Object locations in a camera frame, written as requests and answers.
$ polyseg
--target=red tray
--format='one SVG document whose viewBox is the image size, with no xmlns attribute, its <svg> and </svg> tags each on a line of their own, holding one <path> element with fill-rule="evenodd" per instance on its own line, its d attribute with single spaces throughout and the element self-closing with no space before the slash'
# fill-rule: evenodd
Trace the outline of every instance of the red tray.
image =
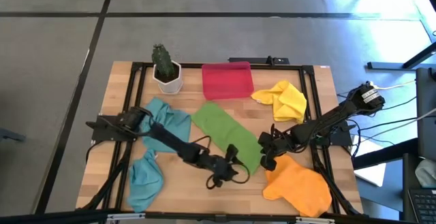
<svg viewBox="0 0 436 224">
<path fill-rule="evenodd" d="M 203 93 L 207 100 L 249 97 L 253 91 L 250 63 L 204 64 Z"/>
</svg>

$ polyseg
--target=wooden table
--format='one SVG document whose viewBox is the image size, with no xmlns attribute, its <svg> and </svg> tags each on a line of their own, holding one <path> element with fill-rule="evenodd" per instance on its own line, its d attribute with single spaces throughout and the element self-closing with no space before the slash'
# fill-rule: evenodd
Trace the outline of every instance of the wooden table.
<svg viewBox="0 0 436 224">
<path fill-rule="evenodd" d="M 102 114 L 116 115 L 122 110 L 131 64 L 132 62 L 114 62 L 104 96 Z M 328 66 L 314 66 L 314 70 L 321 109 L 325 113 L 338 104 L 332 74 Z M 276 82 L 285 79 L 301 90 L 297 71 L 264 69 L 251 71 L 255 91 L 269 89 Z M 134 94 L 138 87 L 138 80 L 139 77 L 135 79 Z M 309 78 L 307 77 L 306 80 L 309 89 Z M 163 95 L 157 83 L 152 79 L 152 69 L 148 68 L 141 106 L 145 106 L 153 97 L 158 97 L 169 103 L 173 109 L 193 114 L 205 102 L 202 93 L 201 69 L 184 68 L 183 82 L 184 85 L 178 95 Z M 310 89 L 308 93 L 311 111 L 315 111 Z M 135 95 L 132 95 L 131 105 L 134 104 L 134 97 Z M 285 130 L 295 124 L 294 122 L 274 122 L 272 106 L 258 104 L 251 98 L 216 102 L 256 136 L 259 136 L 263 131 L 269 131 L 273 123 L 280 130 Z M 192 123 L 189 140 L 193 141 L 203 135 L 202 131 Z M 114 142 L 103 142 L 91 151 L 76 207 L 87 204 L 107 179 L 113 150 Z M 362 212 L 350 156 L 341 147 L 331 146 L 329 150 L 336 184 L 353 207 Z M 142 140 L 138 139 L 134 142 L 130 163 L 141 158 L 145 152 L 146 148 Z M 223 155 L 223 152 L 212 143 L 211 154 Z M 290 153 L 290 155 L 304 167 L 312 168 L 309 149 L 303 153 Z M 163 189 L 147 211 L 299 215 L 298 211 L 284 199 L 270 201 L 262 197 L 262 190 L 266 186 L 265 170 L 262 167 L 259 167 L 257 172 L 251 176 L 250 181 L 243 185 L 225 182 L 222 188 L 208 190 L 205 182 L 211 174 L 209 171 L 191 167 L 183 163 L 173 153 L 159 153 L 157 164 L 163 173 Z M 114 206 L 117 189 L 118 182 L 115 182 L 110 207 Z M 126 201 L 128 196 L 129 183 L 127 182 L 121 210 L 132 211 Z"/>
</svg>

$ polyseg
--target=green cloth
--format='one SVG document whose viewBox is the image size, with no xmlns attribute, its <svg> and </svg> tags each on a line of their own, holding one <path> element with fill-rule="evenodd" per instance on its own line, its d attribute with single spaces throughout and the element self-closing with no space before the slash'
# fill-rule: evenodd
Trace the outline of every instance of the green cloth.
<svg viewBox="0 0 436 224">
<path fill-rule="evenodd" d="M 235 145 L 238 149 L 236 157 L 247 166 L 250 175 L 254 174 L 260 164 L 262 147 L 250 131 L 213 102 L 206 102 L 191 115 L 191 120 L 205 135 L 209 135 L 223 152 L 227 151 L 229 144 Z"/>
</svg>

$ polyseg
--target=orange cloth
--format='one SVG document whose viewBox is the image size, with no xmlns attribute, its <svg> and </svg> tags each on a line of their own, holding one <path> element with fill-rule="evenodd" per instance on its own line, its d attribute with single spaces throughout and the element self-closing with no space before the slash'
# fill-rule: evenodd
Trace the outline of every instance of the orange cloth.
<svg viewBox="0 0 436 224">
<path fill-rule="evenodd" d="M 319 217 L 327 211 L 332 197 L 320 174 L 297 164 L 288 155 L 276 157 L 275 161 L 275 170 L 266 171 L 268 186 L 263 191 L 266 199 L 283 197 L 306 217 Z"/>
</svg>

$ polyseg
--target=towel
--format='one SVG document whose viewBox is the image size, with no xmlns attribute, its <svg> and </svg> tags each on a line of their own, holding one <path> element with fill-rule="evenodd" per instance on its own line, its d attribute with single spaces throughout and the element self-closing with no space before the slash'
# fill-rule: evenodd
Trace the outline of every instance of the towel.
<svg viewBox="0 0 436 224">
<path fill-rule="evenodd" d="M 211 101 L 206 102 L 192 115 L 192 121 L 223 152 L 227 151 L 229 144 L 235 145 L 238 149 L 236 157 L 247 166 L 250 175 L 254 174 L 260 164 L 262 147 L 250 131 Z"/>
<path fill-rule="evenodd" d="M 129 169 L 130 195 L 127 203 L 135 212 L 145 211 L 161 191 L 164 179 L 156 164 L 155 151 L 148 149 Z"/>
<path fill-rule="evenodd" d="M 269 90 L 256 91 L 251 98 L 258 103 L 272 104 L 275 121 L 288 121 L 293 118 L 303 122 L 306 111 L 305 96 L 287 80 L 282 80 Z"/>
<path fill-rule="evenodd" d="M 165 129 L 173 133 L 180 140 L 187 142 L 191 133 L 191 117 L 184 111 L 173 110 L 170 105 L 158 98 L 153 98 L 145 107 L 153 114 L 153 119 L 161 123 Z M 145 116 L 141 123 L 142 132 L 150 130 L 150 117 Z M 175 153 L 174 150 L 163 144 L 162 142 L 143 136 L 142 141 L 148 149 L 154 149 L 157 152 Z"/>
<path fill-rule="evenodd" d="M 276 157 L 275 161 L 275 170 L 266 171 L 268 185 L 263 190 L 266 199 L 283 197 L 306 217 L 318 217 L 328 210 L 332 197 L 320 174 L 297 164 L 288 155 Z"/>
</svg>

